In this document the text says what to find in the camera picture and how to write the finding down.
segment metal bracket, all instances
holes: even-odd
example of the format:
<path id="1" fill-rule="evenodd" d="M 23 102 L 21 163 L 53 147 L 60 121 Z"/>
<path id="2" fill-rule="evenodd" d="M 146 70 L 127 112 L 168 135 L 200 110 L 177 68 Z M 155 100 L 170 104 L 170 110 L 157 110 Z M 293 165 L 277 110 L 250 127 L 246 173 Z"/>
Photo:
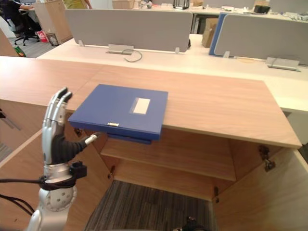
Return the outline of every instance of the metal bracket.
<path id="1" fill-rule="evenodd" d="M 217 186 L 215 186 L 215 187 L 214 187 L 214 196 L 215 196 L 215 202 L 216 202 L 216 204 L 219 203 L 218 194 L 219 194 L 219 188 L 218 188 Z"/>
<path id="2" fill-rule="evenodd" d="M 81 136 L 82 136 L 82 130 L 81 130 L 81 129 L 79 129 L 79 128 L 74 128 L 74 132 L 76 133 L 76 135 L 77 135 L 78 137 L 81 137 Z"/>
<path id="3" fill-rule="evenodd" d="M 229 58 L 229 56 L 230 56 L 230 51 L 226 51 L 224 54 L 223 54 L 223 58 Z"/>
<path id="4" fill-rule="evenodd" d="M 276 167 L 276 164 L 274 161 L 269 160 L 269 153 L 270 149 L 267 146 L 260 145 L 259 146 L 259 152 L 261 155 L 262 160 L 265 162 L 265 171 L 268 172 Z"/>
<path id="5" fill-rule="evenodd" d="M 265 64 L 269 68 L 277 68 L 277 69 L 290 70 L 290 71 L 300 71 L 298 69 L 298 65 L 299 65 L 298 60 L 268 57 L 265 61 Z"/>
<path id="6" fill-rule="evenodd" d="M 107 178 L 108 179 L 110 179 L 112 176 L 113 176 L 113 174 L 114 174 L 114 172 L 115 172 L 115 166 L 113 165 L 112 167 L 111 167 L 111 170 L 110 170 L 110 173 L 107 175 Z"/>
<path id="7" fill-rule="evenodd" d="M 110 54 L 125 54 L 131 55 L 134 50 L 134 46 L 127 46 L 127 45 L 115 45 L 109 44 L 108 52 Z"/>
<path id="8" fill-rule="evenodd" d="M 81 40 L 78 40 L 78 44 L 79 44 L 80 47 L 84 47 L 85 46 L 85 44 L 83 44 L 83 42 Z"/>

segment open cabinet door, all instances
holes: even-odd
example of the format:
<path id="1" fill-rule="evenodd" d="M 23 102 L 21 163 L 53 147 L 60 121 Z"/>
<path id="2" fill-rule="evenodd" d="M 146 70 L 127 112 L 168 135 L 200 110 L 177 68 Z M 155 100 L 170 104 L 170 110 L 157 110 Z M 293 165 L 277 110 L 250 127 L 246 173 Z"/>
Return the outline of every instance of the open cabinet door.
<path id="1" fill-rule="evenodd" d="M 260 165 L 213 200 L 219 231 L 307 231 L 308 166 L 297 150 Z"/>
<path id="2" fill-rule="evenodd" d="M 41 130 L 13 151 L 0 163 L 0 178 L 38 179 L 43 175 L 43 154 Z M 65 135 L 68 140 L 80 140 L 73 128 L 67 123 Z M 83 230 L 92 212 L 99 204 L 113 178 L 108 178 L 109 170 L 99 153 L 90 144 L 79 153 L 74 161 L 82 161 L 88 167 L 88 175 L 78 179 L 77 198 L 70 208 L 65 231 Z M 39 201 L 39 186 L 24 183 L 0 185 L 0 194 L 18 197 L 29 202 L 35 209 Z M 0 230 L 19 229 L 28 226 L 30 216 L 13 203 L 0 199 Z"/>

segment white label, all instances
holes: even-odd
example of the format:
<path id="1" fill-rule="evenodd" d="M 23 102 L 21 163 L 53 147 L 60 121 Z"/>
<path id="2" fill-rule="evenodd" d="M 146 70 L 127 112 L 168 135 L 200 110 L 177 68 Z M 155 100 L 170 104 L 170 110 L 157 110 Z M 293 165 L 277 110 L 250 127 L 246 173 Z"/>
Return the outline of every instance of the white label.
<path id="1" fill-rule="evenodd" d="M 144 99 L 144 98 L 136 98 L 137 102 L 136 102 L 136 106 L 133 109 L 133 113 L 138 113 L 138 114 L 143 114 L 145 115 L 149 104 L 150 104 L 150 99 Z"/>

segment folder label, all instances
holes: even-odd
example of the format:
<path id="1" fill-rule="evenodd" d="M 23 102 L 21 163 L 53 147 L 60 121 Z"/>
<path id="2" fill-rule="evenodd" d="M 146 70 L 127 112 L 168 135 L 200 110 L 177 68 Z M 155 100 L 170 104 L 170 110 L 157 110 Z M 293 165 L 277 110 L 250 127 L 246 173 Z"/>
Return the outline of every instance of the folder label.
<path id="1" fill-rule="evenodd" d="M 145 115 L 149 108 L 150 101 L 151 99 L 136 98 L 133 104 L 133 113 Z"/>

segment white wall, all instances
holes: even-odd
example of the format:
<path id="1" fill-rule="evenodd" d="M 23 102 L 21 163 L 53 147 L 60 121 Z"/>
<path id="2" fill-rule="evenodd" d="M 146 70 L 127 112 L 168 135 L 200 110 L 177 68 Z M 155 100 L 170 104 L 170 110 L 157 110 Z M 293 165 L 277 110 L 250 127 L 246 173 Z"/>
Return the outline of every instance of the white wall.
<path id="1" fill-rule="evenodd" d="M 112 0 L 90 0 L 94 9 L 112 9 Z"/>

